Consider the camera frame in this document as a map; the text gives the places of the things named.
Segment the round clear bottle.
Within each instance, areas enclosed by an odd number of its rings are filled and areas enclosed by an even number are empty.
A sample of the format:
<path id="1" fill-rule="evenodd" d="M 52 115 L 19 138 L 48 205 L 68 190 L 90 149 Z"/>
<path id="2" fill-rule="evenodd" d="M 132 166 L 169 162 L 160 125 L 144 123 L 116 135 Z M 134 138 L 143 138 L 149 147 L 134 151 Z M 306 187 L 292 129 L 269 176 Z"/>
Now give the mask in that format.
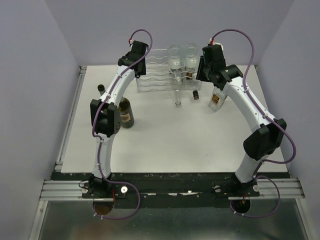
<path id="1" fill-rule="evenodd" d="M 188 43 L 183 50 L 185 70 L 192 75 L 196 74 L 200 61 L 199 47 L 195 43 Z"/>
<path id="2" fill-rule="evenodd" d="M 167 49 L 168 69 L 175 81 L 181 81 L 181 72 L 183 68 L 183 50 L 180 44 L 174 44 Z"/>

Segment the dark wine bottle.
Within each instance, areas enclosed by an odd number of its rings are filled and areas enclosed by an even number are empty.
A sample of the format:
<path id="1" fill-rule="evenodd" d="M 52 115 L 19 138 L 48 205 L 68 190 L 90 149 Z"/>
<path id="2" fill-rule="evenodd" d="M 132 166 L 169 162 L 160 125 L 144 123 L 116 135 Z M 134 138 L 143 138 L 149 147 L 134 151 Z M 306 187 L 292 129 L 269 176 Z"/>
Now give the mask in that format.
<path id="1" fill-rule="evenodd" d="M 135 119 L 130 101 L 127 98 L 122 97 L 118 109 L 121 118 L 121 126 L 125 129 L 131 128 L 135 124 Z"/>

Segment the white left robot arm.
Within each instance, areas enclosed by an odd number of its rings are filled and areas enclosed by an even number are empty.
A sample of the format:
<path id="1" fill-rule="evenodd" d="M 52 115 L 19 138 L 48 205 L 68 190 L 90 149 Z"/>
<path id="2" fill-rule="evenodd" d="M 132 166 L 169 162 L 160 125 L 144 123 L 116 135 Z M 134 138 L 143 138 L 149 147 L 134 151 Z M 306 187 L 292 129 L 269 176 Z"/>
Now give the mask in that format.
<path id="1" fill-rule="evenodd" d="M 96 164 L 89 177 L 89 188 L 99 197 L 107 197 L 112 191 L 108 180 L 111 174 L 111 152 L 116 134 L 121 128 L 118 106 L 129 84 L 146 74 L 148 44 L 131 40 L 130 51 L 118 60 L 116 74 L 99 99 L 90 102 L 92 136 L 97 142 Z"/>

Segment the clear tall bottle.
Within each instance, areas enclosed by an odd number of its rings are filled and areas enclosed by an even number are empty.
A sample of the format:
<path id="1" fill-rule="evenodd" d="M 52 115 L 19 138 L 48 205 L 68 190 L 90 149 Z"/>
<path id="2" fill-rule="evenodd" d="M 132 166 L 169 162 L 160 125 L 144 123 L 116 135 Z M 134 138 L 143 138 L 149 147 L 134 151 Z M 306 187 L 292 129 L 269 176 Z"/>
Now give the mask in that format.
<path id="1" fill-rule="evenodd" d="M 175 106 L 179 108 L 182 104 L 181 92 L 183 88 L 181 69 L 172 70 L 172 72 L 170 73 L 170 86 L 173 90 Z"/>

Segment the clear square bottle brown label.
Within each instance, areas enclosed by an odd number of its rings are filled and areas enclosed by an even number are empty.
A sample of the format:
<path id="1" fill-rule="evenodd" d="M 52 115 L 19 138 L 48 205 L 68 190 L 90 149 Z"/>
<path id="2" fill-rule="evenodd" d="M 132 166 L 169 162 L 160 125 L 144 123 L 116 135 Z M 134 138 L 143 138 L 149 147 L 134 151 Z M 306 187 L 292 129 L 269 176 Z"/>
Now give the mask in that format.
<path id="1" fill-rule="evenodd" d="M 188 85 L 195 85 L 197 83 L 197 74 L 194 72 L 187 71 L 185 74 L 185 79 Z"/>

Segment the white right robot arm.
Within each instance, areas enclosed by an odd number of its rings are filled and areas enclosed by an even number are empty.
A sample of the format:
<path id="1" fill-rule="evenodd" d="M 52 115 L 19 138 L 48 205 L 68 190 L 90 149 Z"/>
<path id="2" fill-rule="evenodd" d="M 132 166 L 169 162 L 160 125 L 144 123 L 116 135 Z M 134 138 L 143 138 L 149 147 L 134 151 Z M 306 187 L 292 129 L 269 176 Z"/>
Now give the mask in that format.
<path id="1" fill-rule="evenodd" d="M 230 183 L 230 191 L 241 196 L 248 190 L 248 184 L 254 179 L 258 165 L 281 145 L 287 123 L 276 119 L 260 103 L 249 86 L 243 83 L 243 73 L 236 65 L 226 65 L 221 45 L 203 47 L 200 57 L 197 80 L 213 83 L 235 103 L 251 130 L 251 135 L 243 142 L 245 155 L 234 175 L 237 178 Z"/>

